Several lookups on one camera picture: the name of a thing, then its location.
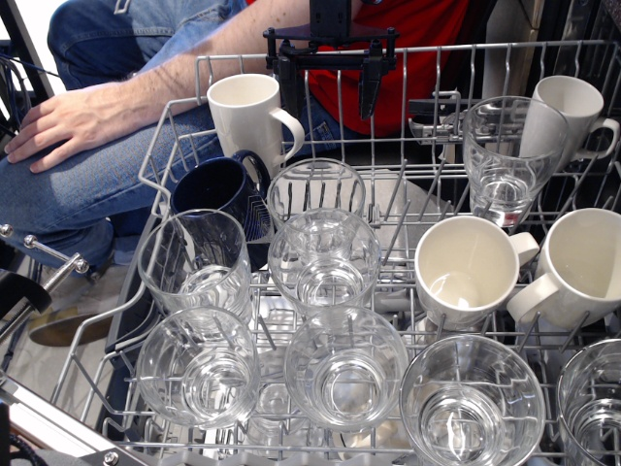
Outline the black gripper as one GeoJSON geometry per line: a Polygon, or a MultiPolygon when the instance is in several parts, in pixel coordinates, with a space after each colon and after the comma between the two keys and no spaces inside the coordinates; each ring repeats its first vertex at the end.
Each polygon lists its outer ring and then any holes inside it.
{"type": "Polygon", "coordinates": [[[267,68],[276,72],[283,108],[300,117],[304,87],[299,69],[361,70],[359,115],[370,118],[376,107],[383,75],[396,67],[398,31],[353,21],[349,1],[311,1],[305,24],[268,28],[267,68]]]}

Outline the person's bare forearm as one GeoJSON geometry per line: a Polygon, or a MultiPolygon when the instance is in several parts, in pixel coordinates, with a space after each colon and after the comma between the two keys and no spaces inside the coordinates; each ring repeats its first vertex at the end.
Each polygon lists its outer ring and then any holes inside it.
{"type": "Polygon", "coordinates": [[[268,28],[302,25],[310,18],[307,1],[255,1],[206,38],[173,57],[112,86],[112,123],[123,133],[156,122],[174,100],[195,98],[211,84],[239,73],[233,55],[266,50],[268,28]]]}

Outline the person's bare hand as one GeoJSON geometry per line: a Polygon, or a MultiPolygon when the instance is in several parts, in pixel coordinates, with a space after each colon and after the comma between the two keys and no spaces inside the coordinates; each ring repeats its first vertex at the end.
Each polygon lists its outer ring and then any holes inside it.
{"type": "Polygon", "coordinates": [[[8,161],[28,160],[34,174],[96,149],[131,132],[132,116],[125,83],[104,83],[72,90],[31,109],[17,135],[5,146],[8,161]]]}

